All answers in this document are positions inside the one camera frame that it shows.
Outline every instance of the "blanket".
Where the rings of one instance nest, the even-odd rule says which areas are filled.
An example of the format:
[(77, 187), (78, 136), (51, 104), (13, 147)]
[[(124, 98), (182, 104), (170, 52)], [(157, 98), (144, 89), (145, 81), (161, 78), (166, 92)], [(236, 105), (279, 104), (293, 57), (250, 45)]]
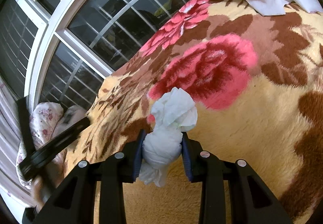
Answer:
[[(222, 160), (245, 159), (294, 223), (305, 223), (323, 198), (323, 16), (294, 3), (284, 9), (263, 17), (244, 0), (185, 4), (105, 79), (65, 175), (80, 160), (120, 151), (140, 129), (150, 132), (152, 104), (177, 87), (198, 110), (189, 137)], [(201, 184), (188, 182), (181, 158), (165, 187), (123, 187), (129, 224), (198, 223)]]

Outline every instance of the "floral pillow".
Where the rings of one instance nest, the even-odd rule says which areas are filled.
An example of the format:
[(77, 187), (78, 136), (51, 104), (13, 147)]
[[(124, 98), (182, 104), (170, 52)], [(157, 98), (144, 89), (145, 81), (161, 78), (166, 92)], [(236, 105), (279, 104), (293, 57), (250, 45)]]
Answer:
[[(39, 149), (49, 140), (51, 140), (56, 124), (63, 116), (63, 113), (63, 108), (60, 104), (57, 103), (40, 103), (35, 108), (29, 118), (29, 126), (36, 149)], [(61, 156), (61, 154), (58, 154), (53, 161), (56, 164), (60, 164), (58, 166), (62, 168), (62, 159), (59, 156)], [(16, 171), (21, 185), (25, 186), (28, 189), (31, 189), (31, 180), (25, 181), (18, 168), (18, 165), (23, 161), (23, 159), (25, 159), (25, 157), (26, 150), (23, 142), (21, 142), (16, 161)]]

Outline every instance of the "pink floral fabric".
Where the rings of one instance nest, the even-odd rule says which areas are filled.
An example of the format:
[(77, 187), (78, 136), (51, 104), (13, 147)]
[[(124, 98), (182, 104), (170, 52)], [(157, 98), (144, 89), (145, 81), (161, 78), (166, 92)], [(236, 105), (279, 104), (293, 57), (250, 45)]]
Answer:
[(140, 49), (143, 56), (150, 55), (158, 46), (165, 49), (175, 44), (184, 30), (192, 29), (208, 16), (209, 0), (190, 0)]
[(250, 41), (235, 34), (218, 36), (173, 59), (148, 95), (159, 99), (177, 87), (208, 108), (223, 109), (246, 88), (251, 79), (248, 70), (256, 63)]
[[(56, 124), (62, 116), (63, 108), (57, 103), (40, 103), (35, 108), (29, 118), (29, 125), (36, 149), (42, 147), (52, 138)], [(54, 162), (63, 168), (63, 160), (59, 156), (60, 154), (56, 156)], [(26, 151), (21, 142), (16, 161), (16, 170), (20, 183), (26, 188), (31, 189), (31, 181), (25, 181), (18, 168), (18, 165), (25, 157)]]

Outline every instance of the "brown leaf pattern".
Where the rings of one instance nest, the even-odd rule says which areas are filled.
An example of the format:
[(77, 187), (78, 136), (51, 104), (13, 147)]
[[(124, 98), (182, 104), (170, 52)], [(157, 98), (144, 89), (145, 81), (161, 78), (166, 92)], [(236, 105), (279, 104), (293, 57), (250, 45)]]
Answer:
[[(160, 80), (174, 58), (182, 57), (187, 49), (201, 41), (227, 34), (241, 36), (252, 42), (258, 55), (258, 65), (252, 70), (252, 75), (262, 73), (274, 84), (291, 87), (310, 87), (309, 82), (316, 81), (313, 90), (323, 90), (323, 45), (316, 47), (321, 55), (321, 62), (317, 62), (317, 57), (311, 57), (305, 50), (313, 44), (317, 46), (317, 37), (323, 37), (323, 34), (314, 26), (303, 22), (300, 14), (304, 12), (298, 5), (287, 5), (286, 15), (263, 17), (255, 14), (243, 0), (210, 0), (210, 3), (220, 4), (221, 13), (209, 16), (196, 27), (185, 30), (178, 41), (167, 48), (159, 46), (146, 56), (138, 52), (127, 64), (106, 78), (89, 112), (92, 125), (82, 133), (82, 141), (79, 141), (75, 154), (69, 152), (67, 155), (67, 160), (69, 156), (72, 158), (64, 164), (65, 174), (82, 159), (91, 163), (106, 159), (111, 153), (120, 150), (126, 142), (135, 140), (141, 128), (150, 132), (151, 126), (146, 119), (152, 102), (147, 97), (149, 90)], [(229, 10), (234, 5), (234, 9), (239, 11), (237, 17)], [(315, 68), (309, 70), (304, 61)], [(307, 143), (311, 143), (310, 136), (315, 133), (316, 131), (305, 134)], [(317, 136), (315, 139), (315, 143), (320, 142)], [(297, 154), (308, 156), (299, 149)], [(302, 178), (306, 178), (304, 172), (304, 169), (300, 172)], [(300, 179), (294, 182), (295, 188), (303, 186)], [(292, 208), (295, 203), (290, 202), (290, 198), (293, 198), (291, 194), (292, 191), (286, 192), (282, 202), (290, 215), (297, 217), (312, 203), (309, 197), (312, 193), (307, 194), (303, 202), (298, 200), (300, 204), (303, 203), (301, 209)]]

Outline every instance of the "screw head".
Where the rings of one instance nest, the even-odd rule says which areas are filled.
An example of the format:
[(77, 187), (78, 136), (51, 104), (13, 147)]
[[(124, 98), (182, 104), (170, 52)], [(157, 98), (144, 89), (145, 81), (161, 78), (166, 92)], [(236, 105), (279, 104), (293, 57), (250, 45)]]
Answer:
[(85, 161), (85, 160), (82, 160), (82, 161), (80, 161), (79, 163), (78, 163), (78, 166), (79, 167), (86, 167), (88, 165), (88, 162), (87, 161)]
[(124, 158), (124, 153), (122, 153), (122, 152), (115, 153), (114, 157), (117, 159)]
[(202, 151), (200, 153), (200, 156), (206, 158), (206, 157), (209, 157), (210, 156), (210, 153), (208, 151)]
[(246, 162), (246, 161), (244, 161), (243, 159), (239, 159), (239, 160), (238, 160), (238, 165), (239, 165), (239, 166), (244, 167), (244, 166), (246, 166), (246, 165), (247, 165), (247, 162)]

